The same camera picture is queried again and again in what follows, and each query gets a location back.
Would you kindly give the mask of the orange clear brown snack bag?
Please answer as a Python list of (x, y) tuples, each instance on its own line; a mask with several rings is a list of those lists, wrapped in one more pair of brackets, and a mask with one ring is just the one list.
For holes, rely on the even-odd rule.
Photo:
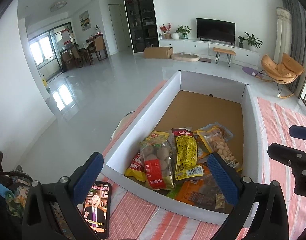
[(186, 181), (180, 187), (175, 199), (202, 209), (229, 213), (233, 206), (228, 204), (207, 166), (201, 165), (204, 175)]

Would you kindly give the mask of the clear pack pale nuts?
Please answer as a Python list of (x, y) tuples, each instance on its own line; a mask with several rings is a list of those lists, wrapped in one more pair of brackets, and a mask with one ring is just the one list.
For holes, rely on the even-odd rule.
[(194, 133), (203, 142), (209, 153), (217, 153), (224, 162), (237, 172), (242, 171), (242, 165), (237, 161), (227, 142), (233, 139), (233, 133), (218, 122), (197, 129)]

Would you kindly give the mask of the yellow snack bag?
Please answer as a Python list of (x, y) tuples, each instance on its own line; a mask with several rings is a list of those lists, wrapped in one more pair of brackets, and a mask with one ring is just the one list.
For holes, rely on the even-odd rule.
[(181, 181), (203, 176), (204, 170), (197, 164), (197, 142), (193, 132), (182, 128), (173, 128), (171, 131), (177, 150), (175, 179)]

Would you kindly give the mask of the red gold mushroom snack bag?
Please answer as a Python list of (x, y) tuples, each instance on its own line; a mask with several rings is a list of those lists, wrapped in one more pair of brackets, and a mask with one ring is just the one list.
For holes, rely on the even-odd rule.
[(172, 190), (173, 151), (168, 142), (169, 133), (153, 131), (139, 143), (139, 152), (143, 158), (146, 175), (145, 186), (151, 190)]

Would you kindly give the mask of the green cracker packet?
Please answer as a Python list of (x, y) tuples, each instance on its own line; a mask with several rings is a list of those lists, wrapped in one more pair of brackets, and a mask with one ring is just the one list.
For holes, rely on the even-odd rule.
[(174, 189), (170, 190), (166, 196), (171, 199), (176, 199), (178, 193), (181, 190), (181, 187), (182, 187), (181, 185), (177, 185)]

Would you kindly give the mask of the yellow corn vacuum pack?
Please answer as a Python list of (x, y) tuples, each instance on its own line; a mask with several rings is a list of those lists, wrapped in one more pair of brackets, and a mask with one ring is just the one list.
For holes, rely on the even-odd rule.
[(143, 158), (140, 152), (138, 152), (134, 156), (129, 167), (126, 169), (124, 176), (128, 178), (132, 177), (142, 183), (146, 181), (146, 175), (145, 175), (145, 170), (143, 166)]

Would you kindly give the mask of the striped orange tablecloth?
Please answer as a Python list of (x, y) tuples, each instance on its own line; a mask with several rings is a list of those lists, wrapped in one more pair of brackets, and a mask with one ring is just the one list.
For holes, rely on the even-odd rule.
[[(211, 172), (225, 196), (243, 216), (202, 209), (158, 193), (164, 182), (150, 161), (151, 187), (127, 178), (125, 171), (153, 131), (218, 122), (234, 137), (229, 149), (241, 163), (235, 190), (215, 163)], [(263, 99), (249, 85), (217, 76), (176, 72), (137, 108), (103, 152), (104, 176), (152, 204), (168, 210), (156, 230), (131, 232), (123, 223), (118, 235), (143, 239), (306, 239), (306, 117)]]

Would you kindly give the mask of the white tv cabinet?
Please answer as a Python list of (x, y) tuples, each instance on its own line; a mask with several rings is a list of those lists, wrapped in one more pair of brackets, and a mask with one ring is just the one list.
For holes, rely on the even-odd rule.
[(236, 46), (220, 44), (216, 42), (198, 41), (198, 40), (159, 40), (160, 47), (173, 47), (175, 53), (196, 54), (199, 57), (216, 59), (216, 51), (214, 48), (223, 50), (231, 50), (235, 55), (231, 55), (231, 62), (243, 67), (258, 67), (260, 64), (260, 54), (248, 49), (239, 48)]

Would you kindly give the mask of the grey curtain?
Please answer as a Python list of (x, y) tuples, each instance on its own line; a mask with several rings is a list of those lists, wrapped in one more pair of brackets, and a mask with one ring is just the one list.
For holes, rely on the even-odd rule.
[(289, 90), (299, 96), (306, 75), (306, 10), (299, 0), (283, 0), (283, 6), (292, 16), (292, 41), (290, 56), (304, 67), (304, 72), (292, 84)]

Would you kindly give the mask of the white cardboard box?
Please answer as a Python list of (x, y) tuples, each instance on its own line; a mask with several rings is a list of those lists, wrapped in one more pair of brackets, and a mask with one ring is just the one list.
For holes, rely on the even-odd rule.
[(125, 171), (139, 143), (152, 131), (173, 128), (197, 130), (219, 123), (234, 137), (229, 149), (242, 165), (242, 174), (254, 182), (262, 178), (262, 149), (257, 109), (249, 84), (202, 73), (176, 72), (158, 86), (134, 112), (104, 151), (103, 175), (119, 186), (168, 211), (195, 220), (222, 224), (225, 213), (178, 202), (126, 178)]

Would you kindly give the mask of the small potted plant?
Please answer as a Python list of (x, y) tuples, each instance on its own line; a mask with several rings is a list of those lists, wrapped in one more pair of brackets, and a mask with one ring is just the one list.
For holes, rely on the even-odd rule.
[(238, 40), (239, 40), (238, 47), (243, 48), (245, 38), (243, 36), (238, 36)]

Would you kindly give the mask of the dining table with chairs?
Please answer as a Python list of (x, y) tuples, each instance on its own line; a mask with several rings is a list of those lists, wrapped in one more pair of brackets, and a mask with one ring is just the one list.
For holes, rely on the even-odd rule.
[(62, 72), (73, 67), (81, 68), (84, 64), (92, 65), (94, 55), (98, 61), (109, 57), (102, 33), (91, 36), (81, 48), (77, 44), (72, 44), (67, 49), (60, 51)]

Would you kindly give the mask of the black television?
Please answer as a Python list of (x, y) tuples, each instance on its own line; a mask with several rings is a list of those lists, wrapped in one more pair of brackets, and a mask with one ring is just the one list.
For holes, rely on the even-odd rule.
[(196, 19), (197, 38), (235, 44), (235, 23), (208, 18)]

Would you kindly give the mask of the green plant left of tv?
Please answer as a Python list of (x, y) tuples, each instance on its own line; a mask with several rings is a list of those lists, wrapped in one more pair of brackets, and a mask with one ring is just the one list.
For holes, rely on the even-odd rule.
[(180, 36), (180, 39), (183, 39), (183, 40), (188, 39), (188, 35), (190, 34), (191, 31), (192, 29), (187, 25), (181, 25), (176, 29), (176, 33), (178, 33)]

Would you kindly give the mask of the red flower vase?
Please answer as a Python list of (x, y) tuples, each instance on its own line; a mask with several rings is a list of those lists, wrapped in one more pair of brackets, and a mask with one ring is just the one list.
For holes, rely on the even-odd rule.
[(172, 26), (171, 23), (168, 23), (166, 25), (165, 24), (160, 25), (160, 31), (164, 35), (165, 39), (171, 39), (171, 33), (170, 33), (171, 26)]

